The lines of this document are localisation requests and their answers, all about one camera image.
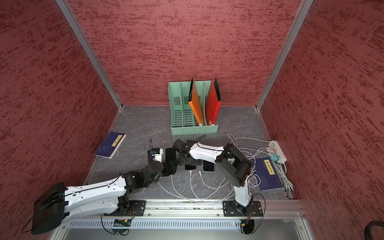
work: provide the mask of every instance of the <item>metal vent panel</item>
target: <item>metal vent panel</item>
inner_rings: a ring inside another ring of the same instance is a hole
[[[105,228],[127,228],[112,226],[114,218],[103,219]],[[102,228],[100,219],[75,219],[68,228]],[[134,219],[131,229],[238,229],[237,219]]]

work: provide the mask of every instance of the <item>black cable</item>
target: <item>black cable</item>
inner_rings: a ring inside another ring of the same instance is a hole
[[[198,142],[199,140],[203,139],[205,136],[206,136],[206,135],[202,135],[202,136],[198,137],[195,141]]]
[[[253,234],[260,227],[260,225],[264,219],[265,209],[266,209],[265,198],[263,197],[263,195],[261,195],[260,193],[256,193],[256,194],[253,194],[251,197],[253,197],[255,195],[260,195],[264,199],[264,212],[263,212],[262,220],[259,222],[259,225],[257,225],[257,227],[249,235]]]
[[[152,139],[149,140],[149,149],[152,151],[152,155],[153,155],[153,143],[152,143]]]
[[[113,235],[121,235],[121,236],[126,236],[128,233],[129,233],[129,229],[127,229],[127,233],[126,234],[119,234],[119,233],[113,233],[113,232],[110,232],[108,231],[105,227],[104,227],[104,224],[103,224],[103,214],[100,215],[100,220],[101,220],[101,226],[104,228],[104,230],[107,232],[107,233],[110,233],[110,234],[113,234]]]
[[[88,190],[96,189],[96,188],[99,188],[99,187],[107,187],[107,186],[109,186],[109,185],[114,184],[114,183],[119,179],[119,177],[120,177],[121,175],[122,175],[122,174],[119,174],[119,176],[115,179],[115,181],[111,182],[110,184],[103,185],[103,186],[97,186],[97,187],[93,187],[93,188],[89,188],[89,189],[80,190],[80,191],[77,191],[77,192],[74,192],[74,193],[69,193],[69,194],[65,195],[64,197],[69,196],[69,195],[71,195],[71,194],[76,194],[76,193],[78,193],[78,192],[84,192],[84,191],[88,191]]]
[[[366,225],[366,227],[364,228],[365,240],[373,240],[371,230],[372,230],[372,227],[374,226],[384,227],[384,221],[375,220],[375,221],[371,221],[368,225]]]

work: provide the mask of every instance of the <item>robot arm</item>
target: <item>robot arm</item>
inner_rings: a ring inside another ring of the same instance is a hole
[[[197,141],[188,143],[177,139],[173,144],[179,152],[179,165],[201,165],[202,161],[215,163],[235,190],[235,205],[239,213],[246,212],[251,196],[247,179],[251,173],[252,163],[233,145],[225,147],[203,145]]]
[[[123,216],[129,213],[129,194],[141,191],[162,176],[175,174],[179,165],[202,165],[203,160],[215,163],[235,189],[235,201],[239,214],[245,216],[251,200],[247,179],[252,163],[232,144],[213,147],[189,140],[174,142],[179,152],[177,161],[154,161],[145,168],[130,171],[117,178],[91,185],[65,187],[53,185],[34,204],[31,233],[42,234],[58,227],[62,222],[95,214]]]
[[[35,201],[31,233],[42,234],[62,222],[95,214],[126,215],[130,211],[129,194],[174,174],[176,166],[165,165],[154,161],[141,170],[85,186],[65,187],[63,182],[53,185]]]

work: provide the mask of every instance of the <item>black mounting plate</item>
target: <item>black mounting plate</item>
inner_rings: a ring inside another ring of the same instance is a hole
[[[145,200],[129,200],[131,206],[135,209],[135,217],[142,217],[145,211]]]
[[[247,215],[249,216],[252,211],[253,217],[262,217],[263,216],[263,210],[261,209],[261,204],[259,201],[252,201],[247,206]],[[225,217],[244,217],[240,215],[237,210],[236,206],[233,203],[233,201],[223,201],[223,212]]]

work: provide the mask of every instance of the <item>plug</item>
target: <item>plug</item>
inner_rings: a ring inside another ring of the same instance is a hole
[[[267,150],[269,153],[276,153],[276,151],[274,150],[273,147],[268,147],[268,150]]]
[[[271,158],[271,160],[277,162],[279,160],[279,157],[275,154],[275,153],[271,153],[271,155],[269,155],[269,157]]]

